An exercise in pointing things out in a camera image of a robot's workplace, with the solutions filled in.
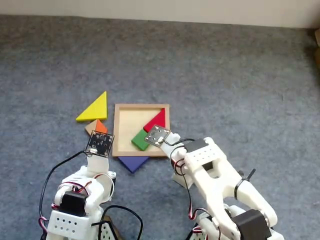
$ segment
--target red triangle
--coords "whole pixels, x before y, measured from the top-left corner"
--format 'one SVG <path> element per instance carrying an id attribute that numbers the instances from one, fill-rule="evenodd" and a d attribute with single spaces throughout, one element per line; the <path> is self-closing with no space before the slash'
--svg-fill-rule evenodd
<path id="1" fill-rule="evenodd" d="M 148 133 L 154 125 L 166 127 L 166 110 L 164 108 L 162 108 L 161 111 L 143 127 L 143 129 Z"/>
<path id="2" fill-rule="evenodd" d="M 95 130 L 97 132 L 104 133 L 104 134 L 108 133 L 108 129 L 99 119 L 96 121 Z"/>

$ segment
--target circuit board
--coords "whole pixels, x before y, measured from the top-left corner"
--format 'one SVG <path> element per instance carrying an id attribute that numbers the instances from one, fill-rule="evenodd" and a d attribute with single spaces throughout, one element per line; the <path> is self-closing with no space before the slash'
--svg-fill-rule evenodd
<path id="1" fill-rule="evenodd" d="M 99 131 L 92 131 L 89 142 L 85 148 L 87 154 L 94 154 L 101 157 L 108 157 L 114 136 Z"/>
<path id="2" fill-rule="evenodd" d="M 148 132 L 144 140 L 153 146 L 159 147 L 166 140 L 169 134 L 170 130 L 162 126 L 155 125 Z"/>

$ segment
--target green square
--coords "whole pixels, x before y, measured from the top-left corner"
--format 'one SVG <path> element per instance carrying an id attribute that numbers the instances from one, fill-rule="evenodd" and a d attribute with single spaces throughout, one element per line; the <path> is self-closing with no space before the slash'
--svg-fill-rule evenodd
<path id="1" fill-rule="evenodd" d="M 131 140 L 131 142 L 141 151 L 145 151 L 149 146 L 149 143 L 145 141 L 145 137 L 148 133 L 145 130 L 141 130 L 137 135 Z"/>

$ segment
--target wooden frame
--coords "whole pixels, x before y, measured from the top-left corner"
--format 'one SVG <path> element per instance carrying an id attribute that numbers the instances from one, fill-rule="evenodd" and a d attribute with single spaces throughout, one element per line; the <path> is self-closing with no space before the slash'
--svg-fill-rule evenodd
<path id="1" fill-rule="evenodd" d="M 150 145 L 145 151 L 140 151 L 131 143 L 131 139 L 161 109 L 165 109 L 165 127 L 170 129 L 169 104 L 116 104 L 114 108 L 112 156 L 166 157 L 166 154 L 160 148 Z"/>

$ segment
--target carpet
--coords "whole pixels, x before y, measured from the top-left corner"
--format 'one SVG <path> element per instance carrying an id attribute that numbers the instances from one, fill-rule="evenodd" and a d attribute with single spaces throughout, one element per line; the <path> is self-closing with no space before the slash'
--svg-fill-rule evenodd
<path id="1" fill-rule="evenodd" d="M 287 240 L 320 235 L 320 82 L 309 31 L 275 27 L 81 17 L 0 16 L 1 239 L 40 239 L 38 204 L 49 170 L 83 150 L 86 123 L 75 118 L 108 92 L 115 103 L 171 105 L 171 129 L 212 137 L 278 216 Z M 85 156 L 57 169 L 44 198 Z M 168 160 L 151 158 L 135 174 L 110 157 L 117 173 L 112 204 L 136 211 L 144 240 L 182 240 L 185 189 Z M 196 187 L 194 207 L 205 207 Z M 139 222 L 110 211 L 125 239 Z"/>

